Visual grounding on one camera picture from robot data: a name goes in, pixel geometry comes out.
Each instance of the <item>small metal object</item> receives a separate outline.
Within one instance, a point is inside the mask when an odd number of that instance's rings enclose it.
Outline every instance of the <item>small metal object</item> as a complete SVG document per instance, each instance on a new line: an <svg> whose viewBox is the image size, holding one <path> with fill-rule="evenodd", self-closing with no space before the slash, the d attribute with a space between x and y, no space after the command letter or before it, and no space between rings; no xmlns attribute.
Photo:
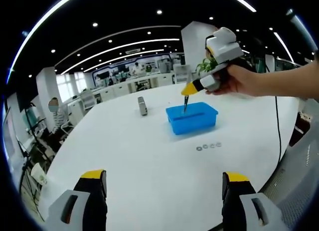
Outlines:
<svg viewBox="0 0 319 231"><path fill-rule="evenodd" d="M191 71L190 70L187 73L188 74L187 74L186 84L189 84L191 82L191 76L192 75L191 75ZM185 98L184 98L184 113L186 112L186 108L187 108L187 104L188 104L188 98L189 98L188 95L185 96Z"/></svg>
<svg viewBox="0 0 319 231"><path fill-rule="evenodd" d="M148 109L146 107L146 104L145 104L145 101L144 101L144 98L142 96L140 96L138 98L138 102L139 102L139 107L140 107L140 113L141 115L145 116L148 114Z"/></svg>
<svg viewBox="0 0 319 231"><path fill-rule="evenodd" d="M188 98L189 98L188 95L185 96L185 98L184 98L184 113L186 112L186 108L187 108L187 104L188 104Z"/></svg>

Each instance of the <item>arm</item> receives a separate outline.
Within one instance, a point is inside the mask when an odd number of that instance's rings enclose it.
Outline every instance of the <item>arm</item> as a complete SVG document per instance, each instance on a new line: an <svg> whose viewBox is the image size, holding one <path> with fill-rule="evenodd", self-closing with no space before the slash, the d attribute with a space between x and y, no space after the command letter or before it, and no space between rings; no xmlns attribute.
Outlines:
<svg viewBox="0 0 319 231"><path fill-rule="evenodd" d="M319 63L286 71L261 74L262 95L319 98Z"/></svg>

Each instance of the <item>light strip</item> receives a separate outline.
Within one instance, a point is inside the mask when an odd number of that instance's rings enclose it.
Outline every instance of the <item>light strip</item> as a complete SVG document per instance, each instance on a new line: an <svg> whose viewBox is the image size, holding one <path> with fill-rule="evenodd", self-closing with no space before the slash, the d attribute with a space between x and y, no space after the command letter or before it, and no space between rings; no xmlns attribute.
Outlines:
<svg viewBox="0 0 319 231"><path fill-rule="evenodd" d="M143 26L143 27L133 28L133 29L129 29L129 30L122 30L122 31L113 33L113 34L111 34L111 35L104 36L104 37L102 37L102 38L99 38L99 39L97 39L97 40L95 40L95 41L93 41L93 42L90 42L90 43L88 43L88 44L82 46L81 48L79 48L79 49L75 50L74 52L68 54L66 57L64 57L62 60L60 60L58 63L56 63L55 66L57 66L58 64L60 64L62 61L64 61L66 58L70 57L70 56L73 55L74 53L76 53L76 52L82 50L83 48L86 48L86 47L88 47L88 46L90 46L90 45L92 45L92 44L94 44L94 43L97 43L97 42L99 42L99 41L101 41L101 40L104 40L104 39L106 39L106 38L109 38L109 37L111 37L111 36L123 34L123 33L126 33L126 32L131 32L131 31L135 31L135 30L152 29L152 28L164 28L164 27L166 28L166 27L181 27L181 26L180 26L180 25L153 25L153 26Z"/></svg>
<svg viewBox="0 0 319 231"><path fill-rule="evenodd" d="M94 57L97 57L97 56L99 56L101 54L104 54L106 52L109 52L109 51L112 51L112 50L116 50L116 49L120 49L120 48L123 48L123 47L126 47L126 46L130 46L130 45L137 45L137 44L143 44L143 43L148 43L148 42L156 42L156 41L179 41L179 39L178 38L166 38L166 39L155 39L155 40L143 40L143 41L138 41L138 42L134 42L134 43L130 43L130 44L116 46L116 47L113 47L111 49L104 50L104 51L102 51L100 53L92 55L92 56L80 61L79 63L76 63L75 65L72 65L70 68L68 68L65 71L63 71L61 73L61 75L63 75L64 73L68 72L69 70L73 69L74 67L78 66L79 64L82 64L83 62L88 61L88 60L90 60L90 59L92 59Z"/></svg>
<svg viewBox="0 0 319 231"><path fill-rule="evenodd" d="M244 5L246 8L248 8L252 12L256 12L256 9L254 9L251 5L248 4L245 0L237 0L240 2L242 5Z"/></svg>
<svg viewBox="0 0 319 231"><path fill-rule="evenodd" d="M289 50L288 50L286 44L285 44L284 41L281 39L281 37L279 36L279 34L278 34L277 32L274 32L274 35L277 37L278 41L281 43L281 45L282 45L282 46L284 47L284 49L286 50L286 52L287 52L287 54L288 54L290 60L291 60L292 62L295 62L294 59L293 59L293 57L291 56L291 54L290 54L290 52L289 52Z"/></svg>
<svg viewBox="0 0 319 231"><path fill-rule="evenodd" d="M112 61L115 61L115 60L127 58L127 57L130 57L130 56L133 56L133 55L141 55L141 54L145 54L145 53L158 52L158 51L164 51L164 49L148 50L148 51L142 51L142 52L138 52L138 53L134 53L134 54L124 55L124 56L121 56L121 57L118 57L118 58L114 58L114 59L112 59L112 60L108 60L108 61L105 61L105 62L103 62L103 63L97 64L97 65L95 65L95 66L92 66L91 68L86 69L84 72L87 72L88 70L92 70L92 69L94 69L94 68L96 68L96 67L98 67L98 66L104 65L104 64L106 64L106 63L109 63L109 62L112 62Z"/></svg>
<svg viewBox="0 0 319 231"><path fill-rule="evenodd" d="M277 57L276 59L277 59L277 60L284 61L284 62L287 62L287 63L290 63L290 64L292 64L292 65L296 65L296 66L298 66L298 67L301 67L301 66L302 66L302 65L300 65L300 64L298 64L298 63L291 62L291 61L289 61L289 60L282 59L282 58L279 58L279 57Z"/></svg>
<svg viewBox="0 0 319 231"><path fill-rule="evenodd" d="M36 30L38 30L38 28L45 22L45 20L47 20L49 18L49 16L51 16L54 12L56 12L61 6L66 4L68 1L70 1L70 0L61 0L61 1L59 1L46 14L44 14L43 17L41 17L41 19L35 24L35 26L32 28L30 33L24 39L24 41L23 41L22 45L20 46L20 49L18 50L17 54L15 55L15 58L13 60L13 63L11 65L11 68L10 68L10 71L9 71L8 78L6 80L6 83L8 83L8 81L10 79L11 72L13 71L13 67L14 67L18 57L20 56L23 48L25 47L26 43L30 40L31 36L35 33Z"/></svg>

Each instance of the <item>white tabletop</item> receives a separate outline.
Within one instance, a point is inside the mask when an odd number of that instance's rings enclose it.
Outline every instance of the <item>white tabletop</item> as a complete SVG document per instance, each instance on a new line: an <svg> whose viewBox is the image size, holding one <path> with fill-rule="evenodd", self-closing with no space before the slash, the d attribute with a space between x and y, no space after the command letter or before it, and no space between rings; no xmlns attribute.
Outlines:
<svg viewBox="0 0 319 231"><path fill-rule="evenodd" d="M259 191L279 155L274 97L213 96L189 102L218 110L216 127L176 136L165 109L182 105L184 84L140 91L96 105L63 143L48 171L39 209L73 189L89 170L107 171L108 231L207 231L222 222L222 173L246 175ZM143 96L148 115L139 113ZM279 97L282 149L293 132L298 100ZM202 149L204 144L221 147Z"/></svg>

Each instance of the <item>potted plant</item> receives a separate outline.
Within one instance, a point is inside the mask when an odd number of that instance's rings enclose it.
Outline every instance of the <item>potted plant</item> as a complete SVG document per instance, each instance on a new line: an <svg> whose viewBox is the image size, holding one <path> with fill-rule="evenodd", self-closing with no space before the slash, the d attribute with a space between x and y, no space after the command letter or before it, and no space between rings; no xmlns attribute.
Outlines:
<svg viewBox="0 0 319 231"><path fill-rule="evenodd" d="M204 76L207 72L213 70L217 65L218 65L217 61L213 57L209 59L208 58L203 59L202 63L198 64L196 67L196 72L198 77Z"/></svg>

